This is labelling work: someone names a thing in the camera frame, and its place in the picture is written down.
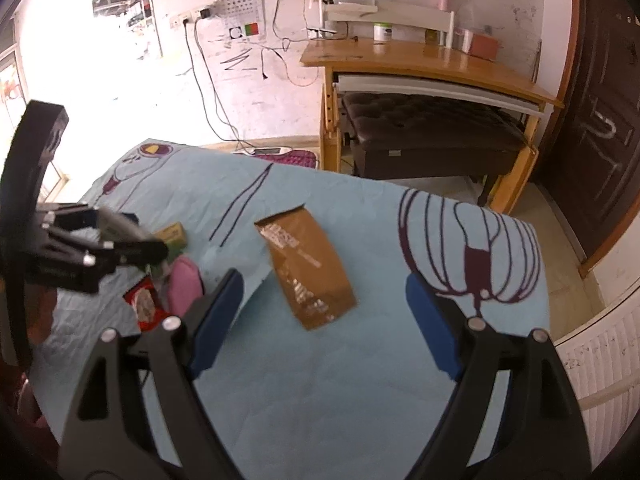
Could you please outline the white cup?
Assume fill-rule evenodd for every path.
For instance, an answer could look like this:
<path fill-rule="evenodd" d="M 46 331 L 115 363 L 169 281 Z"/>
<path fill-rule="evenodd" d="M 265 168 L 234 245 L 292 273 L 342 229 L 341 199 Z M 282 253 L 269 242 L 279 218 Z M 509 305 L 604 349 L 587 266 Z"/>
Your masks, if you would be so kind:
<path fill-rule="evenodd" d="M 474 32 L 471 29 L 460 29 L 460 50 L 470 55 L 472 51 L 472 43 L 474 39 Z"/>

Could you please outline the red snack wrapper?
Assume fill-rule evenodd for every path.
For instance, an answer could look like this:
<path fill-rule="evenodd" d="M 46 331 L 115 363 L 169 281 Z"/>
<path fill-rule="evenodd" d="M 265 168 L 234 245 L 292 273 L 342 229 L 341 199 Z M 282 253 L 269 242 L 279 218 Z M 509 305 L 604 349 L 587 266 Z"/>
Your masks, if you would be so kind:
<path fill-rule="evenodd" d="M 145 276 L 127 290 L 122 299 L 134 310 L 138 327 L 142 332 L 149 332 L 169 316 L 149 276 Z"/>

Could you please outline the brown paper bag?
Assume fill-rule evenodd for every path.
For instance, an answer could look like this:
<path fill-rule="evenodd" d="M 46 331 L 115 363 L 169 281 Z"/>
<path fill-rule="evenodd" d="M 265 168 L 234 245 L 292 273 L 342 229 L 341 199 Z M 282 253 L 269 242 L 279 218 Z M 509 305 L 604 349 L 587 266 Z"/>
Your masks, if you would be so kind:
<path fill-rule="evenodd" d="M 340 257 L 311 213 L 298 206 L 255 223 L 292 313 L 306 330 L 332 323 L 357 300 Z"/>

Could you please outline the wooden desk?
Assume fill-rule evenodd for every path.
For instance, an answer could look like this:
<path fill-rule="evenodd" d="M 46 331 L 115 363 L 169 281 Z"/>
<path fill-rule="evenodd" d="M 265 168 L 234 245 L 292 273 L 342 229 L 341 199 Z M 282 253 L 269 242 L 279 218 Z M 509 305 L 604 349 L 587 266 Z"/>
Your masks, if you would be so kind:
<path fill-rule="evenodd" d="M 549 92 L 500 63 L 429 44 L 313 39 L 306 45 L 300 62 L 321 70 L 318 139 L 322 170 L 341 169 L 341 92 L 423 94 L 526 115 L 524 146 L 512 169 L 498 179 L 489 195 L 489 207 L 499 214 L 512 212 L 532 174 L 538 158 L 535 136 L 546 107 L 563 106 Z"/>

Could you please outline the white green jar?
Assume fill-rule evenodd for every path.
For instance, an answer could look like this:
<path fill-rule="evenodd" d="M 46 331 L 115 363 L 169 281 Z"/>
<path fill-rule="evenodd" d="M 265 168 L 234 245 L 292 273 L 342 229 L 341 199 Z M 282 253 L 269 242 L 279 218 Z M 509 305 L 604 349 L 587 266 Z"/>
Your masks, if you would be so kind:
<path fill-rule="evenodd" d="M 373 40 L 376 44 L 387 44 L 393 39 L 393 26 L 387 23 L 373 25 Z"/>

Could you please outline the brown box on desk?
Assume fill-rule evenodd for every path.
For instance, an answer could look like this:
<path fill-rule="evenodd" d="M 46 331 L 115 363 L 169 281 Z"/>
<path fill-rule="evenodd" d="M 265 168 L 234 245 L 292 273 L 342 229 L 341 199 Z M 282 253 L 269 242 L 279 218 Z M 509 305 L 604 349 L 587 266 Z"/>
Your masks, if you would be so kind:
<path fill-rule="evenodd" d="M 500 41 L 497 38 L 474 32 L 469 46 L 469 55 L 474 56 L 474 58 L 496 62 L 499 49 Z"/>

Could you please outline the white desk shelf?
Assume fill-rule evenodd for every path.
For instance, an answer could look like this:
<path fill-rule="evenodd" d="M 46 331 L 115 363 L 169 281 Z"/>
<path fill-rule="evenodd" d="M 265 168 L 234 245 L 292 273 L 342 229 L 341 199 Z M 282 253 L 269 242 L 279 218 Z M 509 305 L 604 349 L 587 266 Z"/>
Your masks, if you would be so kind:
<path fill-rule="evenodd" d="M 433 29 L 444 34 L 440 44 L 448 49 L 454 42 L 454 11 L 395 0 L 372 0 L 370 3 L 323 3 L 322 18 L 332 22 L 386 23 Z"/>

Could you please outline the dark brown tufted bench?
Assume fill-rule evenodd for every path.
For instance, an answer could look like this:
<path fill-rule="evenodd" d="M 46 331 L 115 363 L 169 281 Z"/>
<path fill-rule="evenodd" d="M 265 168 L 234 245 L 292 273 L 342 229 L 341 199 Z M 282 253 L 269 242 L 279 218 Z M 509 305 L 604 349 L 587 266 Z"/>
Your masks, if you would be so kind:
<path fill-rule="evenodd" d="M 468 177 L 484 180 L 478 206 L 525 146 L 498 108 L 418 94 L 347 92 L 342 107 L 354 174 L 373 180 Z"/>

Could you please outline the dark brown door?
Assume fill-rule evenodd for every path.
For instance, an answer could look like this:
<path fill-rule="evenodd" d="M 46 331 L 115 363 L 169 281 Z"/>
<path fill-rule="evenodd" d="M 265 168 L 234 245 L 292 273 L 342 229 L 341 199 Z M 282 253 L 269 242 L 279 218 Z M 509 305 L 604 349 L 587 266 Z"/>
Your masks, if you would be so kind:
<path fill-rule="evenodd" d="M 536 178 L 587 274 L 639 212 L 639 10 L 636 0 L 575 1 L 570 79 Z"/>

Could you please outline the white louvered cabinet door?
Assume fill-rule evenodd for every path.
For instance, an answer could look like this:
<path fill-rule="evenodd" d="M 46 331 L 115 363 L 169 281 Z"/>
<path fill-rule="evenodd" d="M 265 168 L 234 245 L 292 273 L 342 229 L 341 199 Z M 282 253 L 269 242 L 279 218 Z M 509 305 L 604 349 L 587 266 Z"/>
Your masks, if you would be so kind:
<path fill-rule="evenodd" d="M 634 295 L 556 345 L 582 410 L 593 466 L 612 451 L 639 411 L 639 336 Z"/>

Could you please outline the light blue patterned tablecloth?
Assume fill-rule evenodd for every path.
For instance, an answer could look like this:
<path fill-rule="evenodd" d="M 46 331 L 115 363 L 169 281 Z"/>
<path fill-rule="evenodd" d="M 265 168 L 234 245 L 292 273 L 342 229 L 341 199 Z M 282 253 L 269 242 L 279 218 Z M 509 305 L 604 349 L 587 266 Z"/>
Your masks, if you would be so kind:
<path fill-rule="evenodd" d="M 516 479 L 535 229 L 403 186 L 143 143 L 82 194 L 194 278 L 61 292 L 30 371 L 65 479 Z"/>

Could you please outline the eye chart poster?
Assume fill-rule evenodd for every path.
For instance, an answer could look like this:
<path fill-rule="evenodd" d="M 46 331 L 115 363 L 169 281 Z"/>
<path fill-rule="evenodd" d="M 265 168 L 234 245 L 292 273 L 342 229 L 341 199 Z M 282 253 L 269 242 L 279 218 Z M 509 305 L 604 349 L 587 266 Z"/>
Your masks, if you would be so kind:
<path fill-rule="evenodd" d="M 218 0 L 217 4 L 225 40 L 264 38 L 264 0 Z"/>

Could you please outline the yellow tissue pack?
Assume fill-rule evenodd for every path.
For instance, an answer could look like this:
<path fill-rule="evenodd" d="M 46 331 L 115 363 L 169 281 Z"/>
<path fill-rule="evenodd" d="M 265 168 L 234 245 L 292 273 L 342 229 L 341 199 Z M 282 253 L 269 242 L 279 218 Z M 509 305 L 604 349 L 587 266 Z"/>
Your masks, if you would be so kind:
<path fill-rule="evenodd" d="M 179 257 L 188 247 L 188 237 L 181 222 L 171 223 L 163 229 L 153 232 L 153 236 L 161 240 L 168 248 L 167 261 Z"/>

